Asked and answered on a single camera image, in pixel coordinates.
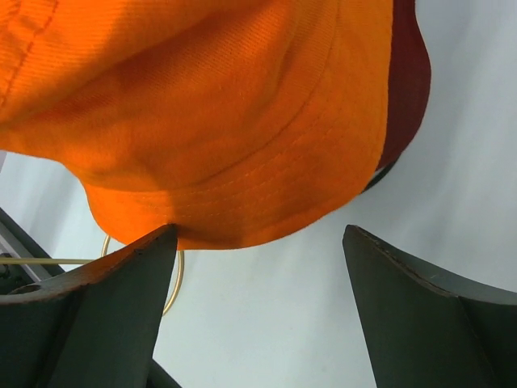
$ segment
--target white background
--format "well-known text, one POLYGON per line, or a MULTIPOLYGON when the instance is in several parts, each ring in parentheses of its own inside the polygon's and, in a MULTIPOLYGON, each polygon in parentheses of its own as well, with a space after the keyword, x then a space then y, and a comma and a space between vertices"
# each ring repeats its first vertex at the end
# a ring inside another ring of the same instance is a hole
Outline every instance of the white background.
MULTIPOLYGON (((431 99, 377 187, 277 242, 187 253, 155 351, 184 388, 375 386, 341 247, 346 224, 517 292, 516 4, 418 1, 431 99)), ((53 162, 9 154, 0 206, 53 257, 99 255, 84 191, 53 162)))

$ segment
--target stitching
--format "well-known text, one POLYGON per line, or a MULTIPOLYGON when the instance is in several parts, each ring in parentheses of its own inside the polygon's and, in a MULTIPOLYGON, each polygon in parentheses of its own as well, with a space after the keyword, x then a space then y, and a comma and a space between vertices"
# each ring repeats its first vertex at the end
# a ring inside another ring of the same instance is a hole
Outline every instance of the stitching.
MULTIPOLYGON (((340 53, 341 53, 341 48, 339 45, 337 45, 337 49, 339 49, 339 52, 338 52, 338 56, 341 57, 340 53)), ((331 94, 329 94, 326 98, 326 103, 324 104, 324 106, 328 107, 328 100, 331 98, 331 94)), ((314 127, 315 124, 321 119, 321 117, 324 115, 324 113, 326 112, 323 111, 323 112, 320 112, 320 114, 317 116, 316 119, 314 119, 313 123, 311 123, 311 127, 314 127)), ((329 134, 332 132, 332 130, 335 129, 334 125, 330 125, 330 127, 324 132, 323 136, 321 137, 321 139, 325 138, 325 137, 328 137, 329 134)), ((307 135, 307 132, 303 133, 301 136, 299 136, 295 141, 291 142, 290 145, 292 146, 293 144, 295 144, 296 142, 298 142, 301 138, 303 138, 303 136, 306 136, 307 135)), ((287 152, 284 151, 283 153, 280 153, 280 154, 277 154, 275 157, 277 158, 279 155, 282 155, 282 154, 285 154, 287 152)), ((373 152, 374 150, 371 150, 370 153, 369 153, 369 156, 371 157, 373 155, 373 152)), ((281 172, 283 171, 286 171, 294 162, 296 162, 297 160, 299 160, 300 158, 302 158, 303 155, 299 155, 296 159, 294 159, 292 161, 292 163, 290 163, 289 165, 285 166, 281 172)), ((258 169, 261 169, 261 168, 264 168, 267 164, 264 163, 263 165, 257 167, 254 169, 254 171, 258 170, 258 169)), ((312 166, 310 169, 309 169, 309 172, 312 172, 314 170, 317 169, 318 166, 314 165, 312 166)), ((359 175, 363 174, 364 170, 361 170, 361 171, 356 171, 355 174, 354 174, 354 177, 357 178, 359 175)), ((291 183, 296 183, 298 182, 299 180, 301 180, 303 177, 305 176, 305 174, 303 175, 299 175, 297 179, 294 179, 291 181, 291 183)), ((258 188, 260 188, 261 186, 271 182, 274 178, 276 177, 276 175, 272 175, 269 179, 266 179, 264 180, 263 182, 261 182, 261 184, 259 186, 255 186, 255 187, 248 187, 246 190, 244 191, 240 191, 240 192, 235 192, 234 194, 232 194, 231 196, 228 196, 226 198, 232 198, 232 197, 235 197, 235 196, 240 196, 242 193, 244 192, 248 192, 248 191, 252 191, 252 190, 257 190, 258 188)), ((217 187, 217 188, 213 188, 213 189, 210 189, 210 190, 207 190, 207 191, 204 191, 204 192, 208 192, 208 191, 213 191, 213 190, 216 190, 218 188, 223 188, 224 186, 228 185, 228 184, 231 184, 232 182, 228 182, 226 183, 225 185, 221 185, 220 187, 217 187)), ((254 203, 246 203, 244 205, 241 205, 237 208, 233 208, 233 210, 239 210, 239 209, 246 209, 247 207, 250 207, 250 206, 256 206, 257 204, 261 203, 261 202, 264 202, 266 199, 276 195, 278 192, 281 192, 282 190, 284 190, 285 188, 277 188, 277 190, 275 190, 274 192, 269 192, 267 195, 265 196, 262 196, 260 198, 258 198, 254 203)), ((159 195, 157 196, 168 196, 169 193, 168 192, 163 192, 163 193, 159 193, 159 195)), ((157 196, 153 196, 153 195, 143 195, 143 196, 138 196, 138 199, 142 199, 142 200, 145 200, 145 199, 148 199, 148 198, 153 198, 153 197, 157 197, 157 196)), ((187 209, 191 206, 199 206, 199 205, 211 205, 211 204, 214 204, 218 202, 218 200, 210 200, 208 202, 202 202, 202 203, 196 203, 195 205, 185 205, 183 206, 181 209, 187 209)), ((145 207, 147 207, 148 209, 162 209, 161 206, 156 206, 156 205, 148 205, 146 204, 145 207)), ((264 209, 263 211, 259 212, 259 213, 256 213, 255 216, 261 216, 262 214, 266 213, 267 212, 267 209, 264 209)), ((163 213, 163 212, 156 212, 158 215, 160 216, 168 216, 169 214, 168 213, 163 213)), ((205 214, 205 217, 213 217, 213 216, 220 216, 220 215, 223 215, 225 213, 208 213, 208 214, 205 214)), ((194 216, 192 215, 183 215, 182 216, 182 219, 188 219, 188 218, 193 218, 194 216)), ((232 225, 234 223, 237 223, 238 220, 233 220, 233 221, 229 221, 229 220, 226 220, 226 222, 222 222, 221 224, 222 225, 225 225, 225 226, 228 226, 228 225, 232 225)))
MULTIPOLYGON (((337 32, 337 24, 336 24, 336 30, 334 31, 334 36, 332 38, 332 43, 330 45, 330 48, 329 48, 329 52, 327 53, 327 58, 326 58, 326 62, 324 64, 324 70, 322 71, 322 74, 320 76, 320 78, 317 80, 317 82, 315 83, 315 87, 313 88, 313 90, 311 91, 311 93, 309 94, 307 100, 301 105, 301 108, 300 110, 298 111, 298 113, 282 128, 282 130, 286 129, 299 115, 301 112, 303 112, 304 108, 307 106, 308 102, 313 98, 314 96, 314 92, 315 90, 317 89, 320 81, 322 80, 322 76, 323 74, 327 71, 327 67, 328 67, 328 60, 330 58, 330 53, 332 51, 332 48, 333 48, 333 45, 334 45, 334 42, 335 42, 335 34, 337 32)), ((330 95, 327 96, 326 98, 326 103, 325 103, 325 106, 328 106, 328 101, 330 99, 330 95)), ((313 120, 313 122, 310 124, 309 127, 314 127, 316 125, 316 123, 321 119, 321 116, 324 112, 320 112, 320 114, 313 120)), ((330 129, 328 129, 325 133, 324 136, 326 136, 326 134, 330 131, 330 129)), ((287 153, 287 149, 294 146, 297 142, 301 141, 304 137, 307 137, 309 135, 309 131, 305 131, 303 132, 300 136, 298 136, 296 139, 294 139, 293 141, 291 141, 288 145, 286 145, 284 147, 284 150, 278 154, 276 154, 272 159, 268 160, 267 162, 263 163, 263 164, 260 164, 259 166, 256 166, 254 169, 252 169, 251 171, 248 171, 246 174, 244 175, 240 175, 239 177, 237 177, 236 179, 232 179, 228 182, 224 182, 222 185, 220 186, 216 186, 216 187, 213 187, 213 188, 208 188, 208 189, 204 189, 204 190, 195 190, 194 192, 180 192, 176 195, 177 198, 181 198, 182 196, 194 196, 196 194, 200 194, 200 193, 203 193, 203 194, 206 194, 208 192, 214 192, 216 190, 220 190, 222 188, 225 188, 226 186, 229 186, 233 183, 236 183, 236 182, 240 182, 242 180, 244 180, 245 178, 248 178, 249 176, 255 174, 257 171, 260 171, 262 169, 264 169, 266 166, 268 165, 271 165, 273 164, 273 162, 277 159, 277 158, 280 158, 281 156, 285 155, 287 153)), ((289 168, 289 166, 286 166, 283 170, 279 170, 279 172, 283 172, 285 170, 287 170, 289 168)), ((236 196, 236 195, 239 195, 239 194, 242 194, 244 192, 248 192, 250 190, 255 190, 256 188, 259 188, 261 186, 263 186, 264 184, 270 182, 271 180, 273 180, 275 178, 275 175, 273 175, 270 179, 267 179, 267 180, 264 180, 263 182, 261 182, 261 184, 259 186, 255 186, 255 187, 252 187, 252 188, 247 188, 246 190, 244 191, 241 191, 239 193, 236 193, 236 194, 233 194, 231 197, 233 196, 236 196)), ((164 191, 164 192, 154 192, 154 193, 150 193, 150 194, 139 194, 137 197, 139 199, 142 199, 142 200, 145 200, 145 199, 150 199, 150 198, 159 198, 159 197, 168 197, 170 195, 170 193, 168 191, 164 191)), ((214 203, 215 201, 209 201, 209 202, 204 202, 202 204, 206 204, 206 205, 209 205, 209 204, 212 204, 214 203)))
POLYGON ((39 29, 34 31, 34 34, 32 35, 31 41, 27 44, 27 47, 25 48, 25 53, 22 54, 18 66, 16 66, 16 68, 13 70, 11 78, 10 78, 9 82, 7 83, 6 92, 4 93, 4 95, 2 97, 2 101, 0 101, 0 110, 5 107, 6 102, 7 102, 7 98, 11 94, 12 87, 14 86, 15 80, 18 77, 19 72, 22 69, 23 65, 27 61, 27 57, 31 53, 32 48, 34 47, 34 42, 36 41, 36 38, 38 36, 44 34, 45 31, 47 30, 47 28, 50 26, 50 24, 52 23, 52 21, 54 19, 54 16, 56 14, 56 11, 57 11, 58 7, 59 7, 59 0, 55 0, 53 9, 50 12, 50 15, 48 16, 47 21, 45 22, 45 24, 41 28, 39 28, 39 29))

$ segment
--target white surface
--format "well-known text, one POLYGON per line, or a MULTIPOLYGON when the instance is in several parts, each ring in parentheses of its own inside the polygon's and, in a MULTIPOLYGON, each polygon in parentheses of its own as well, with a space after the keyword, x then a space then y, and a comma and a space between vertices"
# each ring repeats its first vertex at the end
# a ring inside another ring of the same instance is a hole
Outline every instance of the white surface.
MULTIPOLYGON (((341 248, 346 224, 517 291, 516 7, 419 1, 431 100, 387 178, 283 240, 187 253, 155 351, 185 388, 375 386, 341 248)), ((84 192, 55 163, 8 155, 0 206, 54 257, 99 254, 84 192)))

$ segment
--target orange hat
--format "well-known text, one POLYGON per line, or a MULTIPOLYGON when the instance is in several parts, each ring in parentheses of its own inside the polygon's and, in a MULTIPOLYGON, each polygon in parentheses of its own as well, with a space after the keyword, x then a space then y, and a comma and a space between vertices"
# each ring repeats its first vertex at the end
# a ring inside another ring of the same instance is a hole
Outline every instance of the orange hat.
POLYGON ((357 196, 392 0, 2 0, 0 149, 63 163, 122 243, 247 247, 357 196))

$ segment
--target wire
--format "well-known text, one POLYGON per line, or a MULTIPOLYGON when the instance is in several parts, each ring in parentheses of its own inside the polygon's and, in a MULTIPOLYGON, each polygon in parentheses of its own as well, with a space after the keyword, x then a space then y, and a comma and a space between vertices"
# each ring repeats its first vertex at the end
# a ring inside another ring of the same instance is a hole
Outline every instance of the wire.
MULTIPOLYGON (((111 237, 107 234, 104 239, 103 249, 101 250, 101 257, 104 257, 107 254, 107 249, 110 246, 111 237)), ((166 302, 165 307, 163 308, 162 317, 164 317, 176 302, 176 299, 179 295, 179 290, 181 289, 181 285, 183 283, 183 274, 185 273, 185 251, 177 251, 176 255, 178 257, 178 275, 176 276, 176 282, 174 283, 174 288, 172 290, 172 294, 170 295, 169 300, 166 302)), ((93 259, 25 259, 25 258, 13 258, 13 257, 0 257, 0 265, 58 265, 58 264, 76 264, 83 265, 88 264, 94 261, 93 259)))

